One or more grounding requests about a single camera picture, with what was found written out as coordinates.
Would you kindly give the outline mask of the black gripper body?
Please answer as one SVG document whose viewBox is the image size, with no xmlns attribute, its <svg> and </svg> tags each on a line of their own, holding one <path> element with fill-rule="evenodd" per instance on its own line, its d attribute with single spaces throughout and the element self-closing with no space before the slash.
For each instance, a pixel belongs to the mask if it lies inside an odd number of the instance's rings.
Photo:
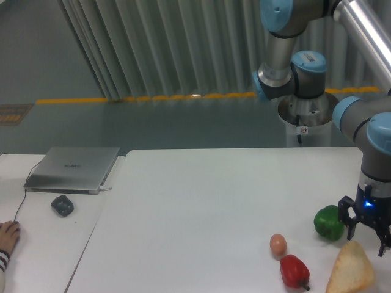
<svg viewBox="0 0 391 293">
<path fill-rule="evenodd" d="M 376 197 L 372 185 L 357 187 L 355 200 L 344 196 L 338 202 L 338 219 L 345 225 L 346 219 L 358 217 L 362 223 L 372 229 L 378 226 L 390 228 L 390 197 Z"/>
</svg>

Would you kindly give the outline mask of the person's hand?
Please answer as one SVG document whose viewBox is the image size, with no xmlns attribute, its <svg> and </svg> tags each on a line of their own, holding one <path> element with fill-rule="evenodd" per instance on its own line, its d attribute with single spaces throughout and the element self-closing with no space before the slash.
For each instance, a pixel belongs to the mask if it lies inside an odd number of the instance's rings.
<svg viewBox="0 0 391 293">
<path fill-rule="evenodd" d="M 17 221 L 8 221 L 1 223 L 0 229 L 0 247 L 1 250 L 9 255 L 12 254 L 16 243 L 20 237 L 20 224 Z"/>
</svg>

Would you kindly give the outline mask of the striped sleeve forearm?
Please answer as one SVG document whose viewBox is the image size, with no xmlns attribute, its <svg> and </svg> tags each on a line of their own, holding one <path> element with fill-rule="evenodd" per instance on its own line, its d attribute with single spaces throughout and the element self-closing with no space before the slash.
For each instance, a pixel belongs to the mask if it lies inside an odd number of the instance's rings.
<svg viewBox="0 0 391 293">
<path fill-rule="evenodd" d="M 1 250 L 1 252 L 0 252 L 0 266 L 1 266 L 0 293 L 4 292 L 5 271 L 7 269 L 8 263 L 9 263 L 9 258 L 10 258 L 10 255 L 6 251 Z"/>
</svg>

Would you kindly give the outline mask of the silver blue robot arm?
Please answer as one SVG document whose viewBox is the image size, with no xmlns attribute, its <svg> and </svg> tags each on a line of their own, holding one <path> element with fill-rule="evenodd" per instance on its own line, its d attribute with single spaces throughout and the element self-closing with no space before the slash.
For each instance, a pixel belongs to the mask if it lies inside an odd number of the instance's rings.
<svg viewBox="0 0 391 293">
<path fill-rule="evenodd" d="M 252 75 L 254 89 L 261 99 L 290 99 L 282 116 L 292 124 L 312 125 L 314 119 L 304 113 L 310 103 L 322 117 L 332 102 L 325 92 L 324 57 L 293 51 L 313 20 L 330 16 L 341 24 L 381 85 L 390 90 L 390 35 L 367 1 L 261 1 L 260 16 L 269 38 L 266 58 Z M 332 121 L 362 152 L 356 197 L 339 201 L 338 219 L 349 238 L 358 223 L 375 230 L 384 253 L 390 247 L 390 98 L 345 98 L 334 106 Z"/>
</svg>

